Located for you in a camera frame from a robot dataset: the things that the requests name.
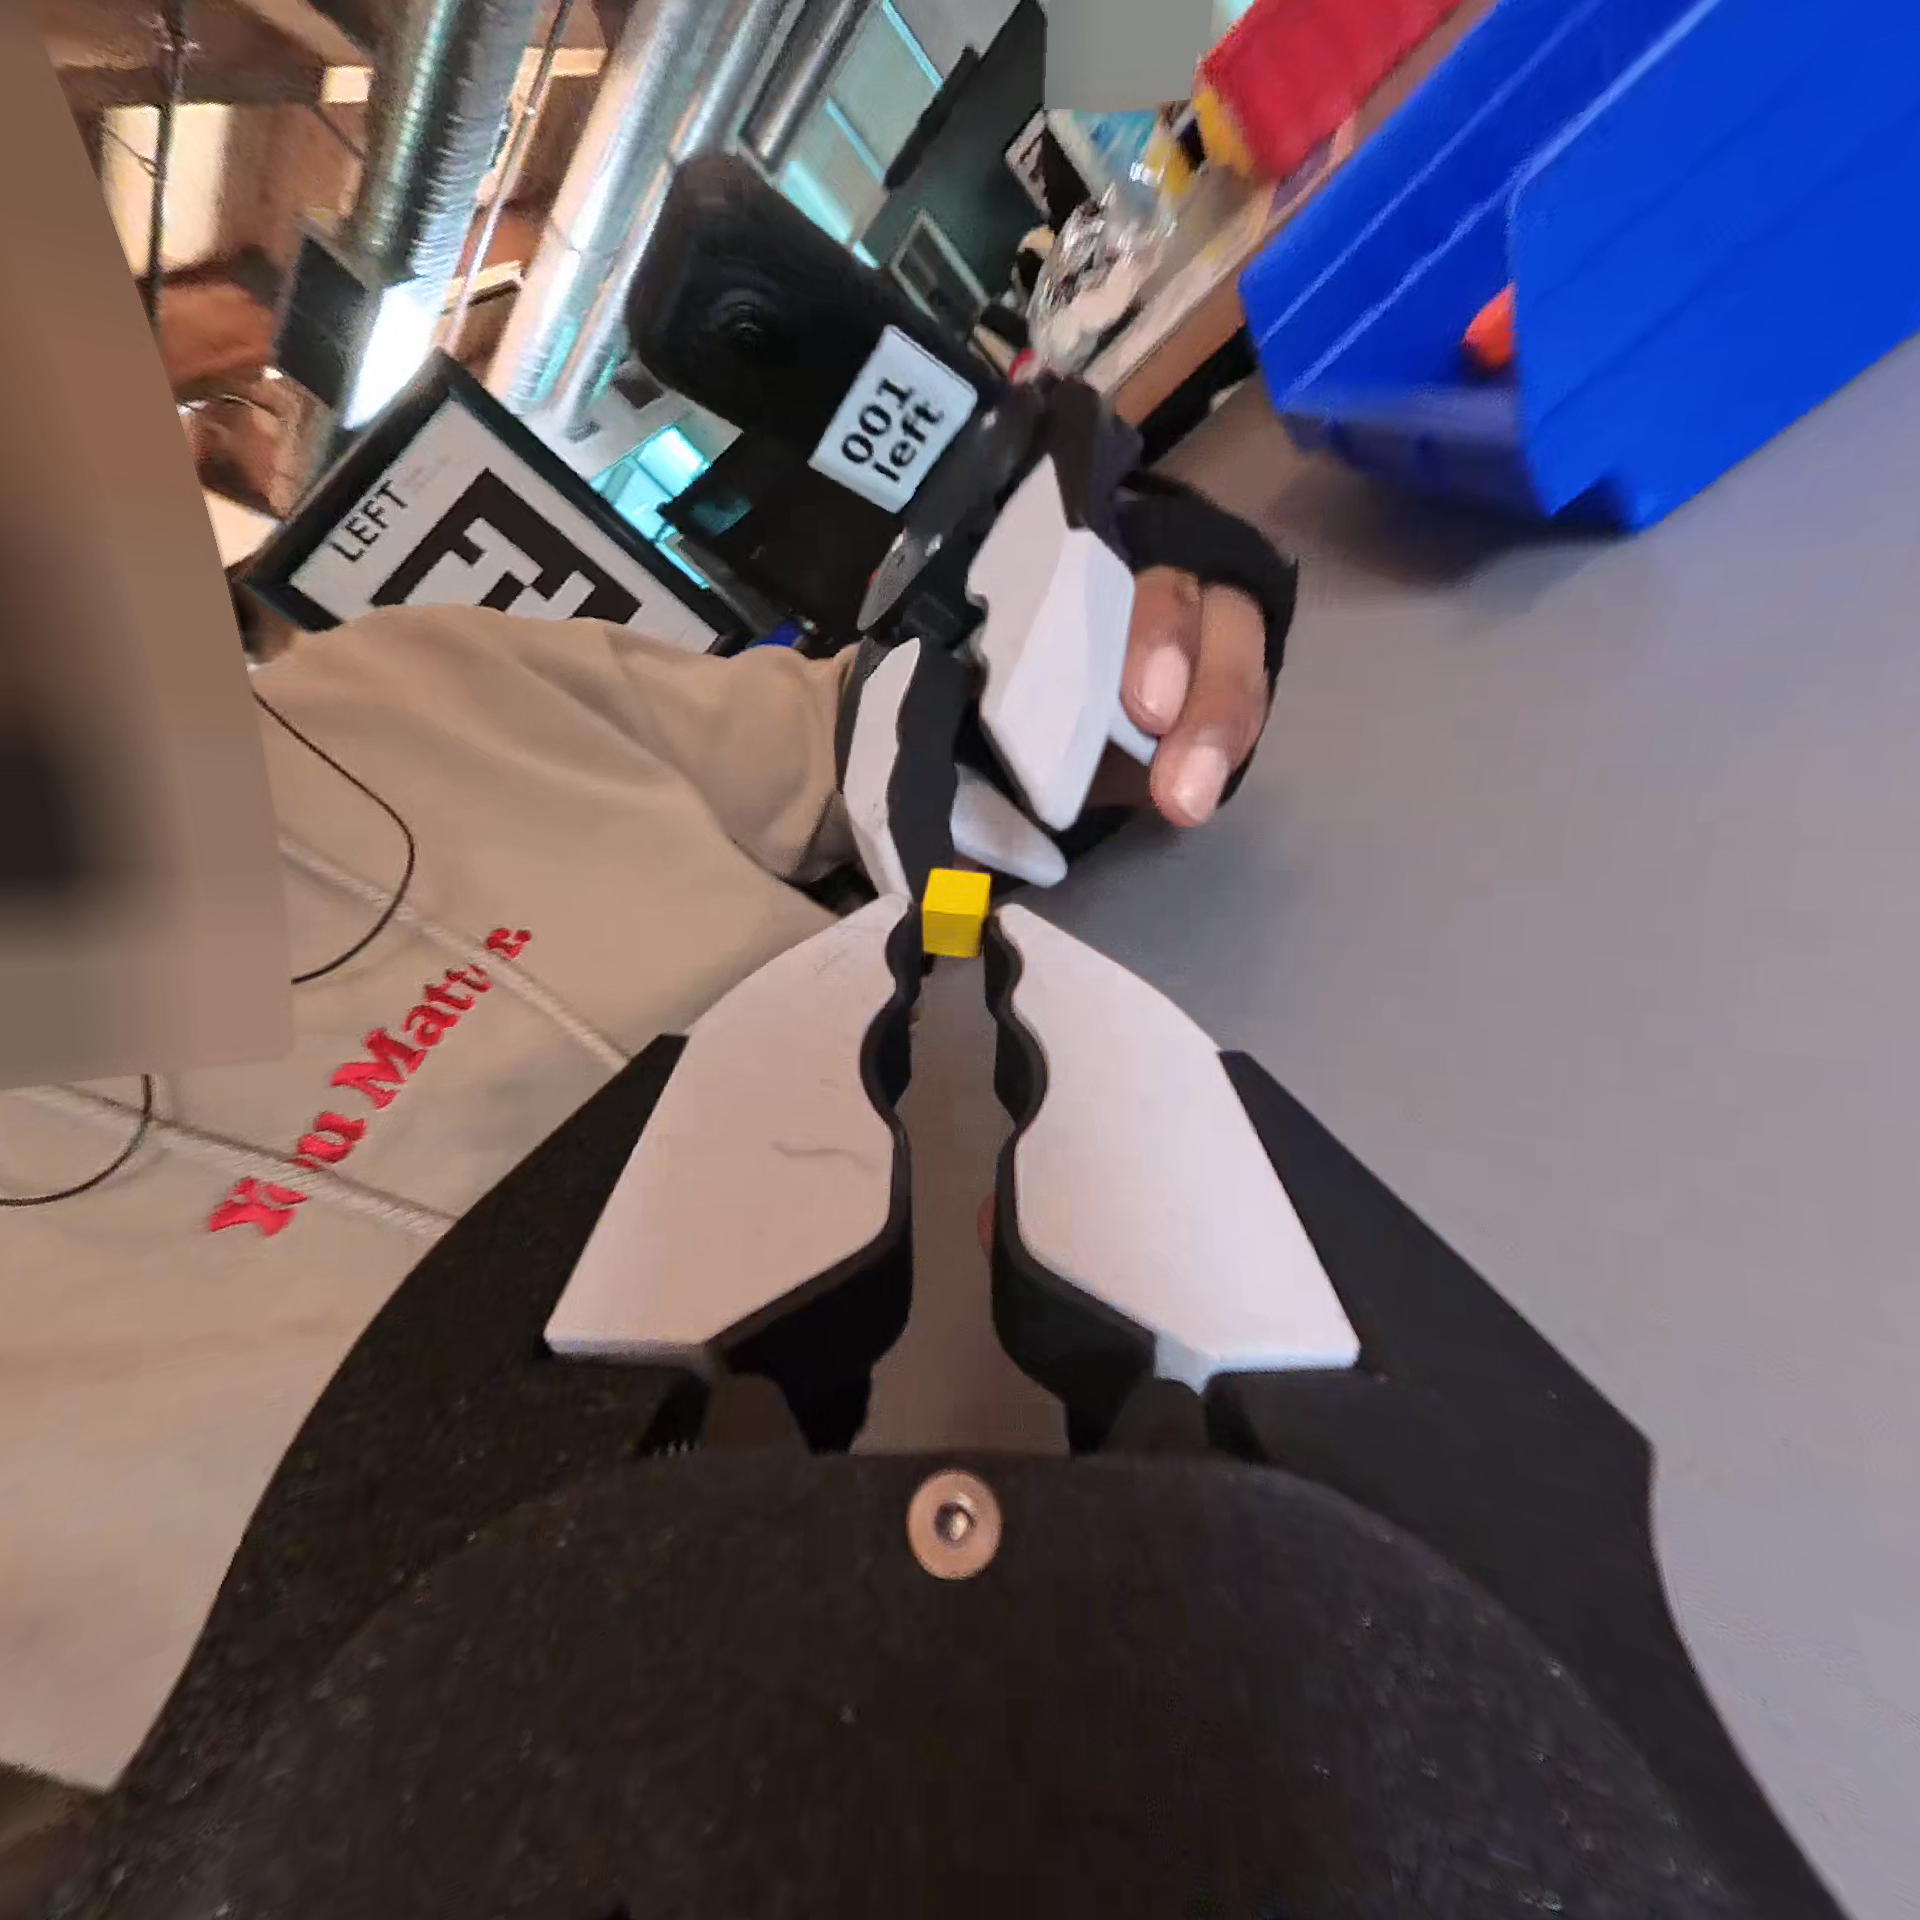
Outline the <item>clear bag white pieces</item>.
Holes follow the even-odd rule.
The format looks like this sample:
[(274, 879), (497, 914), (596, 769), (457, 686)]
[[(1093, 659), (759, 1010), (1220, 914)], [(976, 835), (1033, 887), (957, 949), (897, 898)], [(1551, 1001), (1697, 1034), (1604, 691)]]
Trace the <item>clear bag white pieces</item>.
[(1025, 300), (1025, 344), (1055, 376), (1083, 374), (1191, 262), (1202, 176), (1133, 167), (1062, 223)]

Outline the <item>yellow bin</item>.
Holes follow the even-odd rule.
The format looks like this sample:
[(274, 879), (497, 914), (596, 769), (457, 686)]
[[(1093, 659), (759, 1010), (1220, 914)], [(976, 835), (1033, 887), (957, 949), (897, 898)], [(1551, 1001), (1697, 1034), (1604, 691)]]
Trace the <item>yellow bin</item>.
[(1215, 88), (1202, 83), (1193, 96), (1158, 107), (1145, 167), (1162, 198), (1177, 202), (1210, 176), (1250, 179), (1255, 161), (1231, 107)]

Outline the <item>person's left hand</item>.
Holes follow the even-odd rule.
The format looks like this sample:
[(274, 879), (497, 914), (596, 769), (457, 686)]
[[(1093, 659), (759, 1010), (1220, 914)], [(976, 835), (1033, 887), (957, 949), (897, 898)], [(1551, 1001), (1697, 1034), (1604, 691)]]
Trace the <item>person's left hand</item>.
[(1171, 565), (1137, 572), (1118, 693), (1156, 744), (1145, 765), (1154, 810), (1173, 828), (1210, 822), (1267, 723), (1257, 599)]

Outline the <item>wooden table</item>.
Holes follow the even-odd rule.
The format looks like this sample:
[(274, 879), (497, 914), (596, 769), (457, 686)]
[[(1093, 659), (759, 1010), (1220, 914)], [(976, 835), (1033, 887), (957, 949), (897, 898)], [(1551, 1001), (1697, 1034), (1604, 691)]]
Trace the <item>wooden table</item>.
[(1252, 196), (1246, 210), (1218, 228), (1150, 301), (1133, 325), (1143, 342), (1125, 347), (1112, 390), (1114, 408), (1124, 419), (1143, 425), (1233, 340), (1244, 325), (1240, 275), (1354, 154), (1358, 137), (1360, 121), (1349, 118), (1298, 173), (1266, 189), (1264, 198)]

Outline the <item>large red ribbed bin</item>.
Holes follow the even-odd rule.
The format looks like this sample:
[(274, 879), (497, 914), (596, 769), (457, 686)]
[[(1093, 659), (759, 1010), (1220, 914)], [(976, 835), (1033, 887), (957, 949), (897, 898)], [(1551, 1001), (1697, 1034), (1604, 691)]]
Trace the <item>large red ribbed bin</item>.
[(1286, 179), (1450, 17), (1460, 1), (1253, 1), (1193, 68), (1206, 159)]

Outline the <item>framed marker poster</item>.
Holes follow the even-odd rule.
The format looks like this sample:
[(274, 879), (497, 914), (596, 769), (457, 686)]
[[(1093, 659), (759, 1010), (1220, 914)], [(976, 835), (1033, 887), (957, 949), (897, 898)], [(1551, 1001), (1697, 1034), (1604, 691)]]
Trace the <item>framed marker poster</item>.
[(747, 620), (433, 352), (236, 584), (301, 633), (381, 609), (598, 620), (734, 653)]

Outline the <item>blue plastic bin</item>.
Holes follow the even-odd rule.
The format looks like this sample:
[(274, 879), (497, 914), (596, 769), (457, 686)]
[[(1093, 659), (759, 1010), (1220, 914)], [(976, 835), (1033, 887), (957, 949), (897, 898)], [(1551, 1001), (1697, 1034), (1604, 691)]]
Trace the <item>blue plastic bin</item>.
[(1914, 1), (1510, 1), (1237, 290), (1299, 449), (1636, 531), (1916, 333), (1916, 215)]

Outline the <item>person's beige hoodie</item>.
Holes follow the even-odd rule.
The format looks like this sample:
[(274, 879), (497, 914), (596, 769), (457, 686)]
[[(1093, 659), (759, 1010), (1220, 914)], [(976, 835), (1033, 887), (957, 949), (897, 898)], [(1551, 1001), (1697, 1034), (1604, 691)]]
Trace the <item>person's beige hoodie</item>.
[(5, 1207), (4, 1764), (105, 1786), (326, 1382), (423, 1254), (629, 1057), (821, 911), (768, 846), (414, 876), (276, 1064), (164, 1082), (96, 1187)]

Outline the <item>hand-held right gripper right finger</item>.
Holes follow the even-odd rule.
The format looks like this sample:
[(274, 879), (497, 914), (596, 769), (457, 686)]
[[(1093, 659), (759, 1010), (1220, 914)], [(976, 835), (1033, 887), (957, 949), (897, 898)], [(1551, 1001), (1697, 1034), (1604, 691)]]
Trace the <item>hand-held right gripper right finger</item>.
[(992, 1316), (1051, 1394), (1343, 1374), (1360, 1336), (1229, 1060), (1158, 987), (1025, 906), (986, 933)]

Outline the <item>person's left forearm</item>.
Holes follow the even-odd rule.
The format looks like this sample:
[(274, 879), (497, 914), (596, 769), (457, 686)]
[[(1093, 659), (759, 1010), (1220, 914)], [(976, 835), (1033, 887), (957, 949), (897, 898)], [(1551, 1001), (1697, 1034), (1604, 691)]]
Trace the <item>person's left forearm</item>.
[(427, 852), (611, 879), (694, 828), (797, 885), (851, 861), (836, 729), (851, 657), (710, 656), (605, 620), (390, 608), (296, 642), (252, 689), (395, 804)]

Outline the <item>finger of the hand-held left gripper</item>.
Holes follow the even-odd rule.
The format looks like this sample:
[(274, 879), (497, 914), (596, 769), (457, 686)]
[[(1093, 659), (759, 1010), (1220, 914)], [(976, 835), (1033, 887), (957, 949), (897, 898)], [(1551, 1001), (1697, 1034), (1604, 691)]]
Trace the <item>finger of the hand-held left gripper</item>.
[(1122, 704), (1136, 577), (1069, 509), (1058, 462), (1040, 455), (1008, 494), (965, 576), (977, 611), (971, 723), (951, 841), (1009, 881), (1048, 889), (1068, 874), (1062, 835), (1112, 754), (1145, 767), (1156, 739)]
[(922, 664), (918, 637), (863, 639), (837, 697), (840, 802), (857, 864), (880, 898), (905, 900), (907, 876), (892, 818), (899, 762), (899, 712)]

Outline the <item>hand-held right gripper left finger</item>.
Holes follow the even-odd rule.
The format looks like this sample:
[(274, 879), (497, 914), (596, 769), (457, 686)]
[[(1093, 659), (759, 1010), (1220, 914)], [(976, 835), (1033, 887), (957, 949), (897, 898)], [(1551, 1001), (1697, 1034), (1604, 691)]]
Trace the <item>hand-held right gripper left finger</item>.
[(546, 1319), (567, 1359), (720, 1365), (899, 1245), (914, 924), (875, 900), (696, 1018)]

